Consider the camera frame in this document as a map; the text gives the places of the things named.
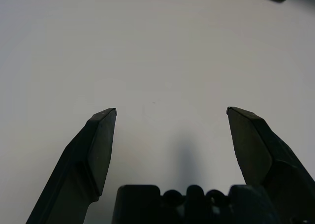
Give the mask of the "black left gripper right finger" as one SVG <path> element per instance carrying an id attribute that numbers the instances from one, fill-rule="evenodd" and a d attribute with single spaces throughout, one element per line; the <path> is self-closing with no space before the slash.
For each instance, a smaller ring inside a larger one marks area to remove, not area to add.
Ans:
<path id="1" fill-rule="evenodd" d="M 315 181 L 291 148 L 253 112 L 228 107 L 226 113 L 246 184 L 264 188 L 283 224 L 313 224 Z"/>

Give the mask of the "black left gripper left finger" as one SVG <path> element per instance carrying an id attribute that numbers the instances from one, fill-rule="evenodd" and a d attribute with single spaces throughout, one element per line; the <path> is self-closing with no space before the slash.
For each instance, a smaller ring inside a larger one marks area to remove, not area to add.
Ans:
<path id="1" fill-rule="evenodd" d="M 94 114 L 64 149 L 27 223 L 82 224 L 97 202 L 111 160 L 117 110 Z"/>

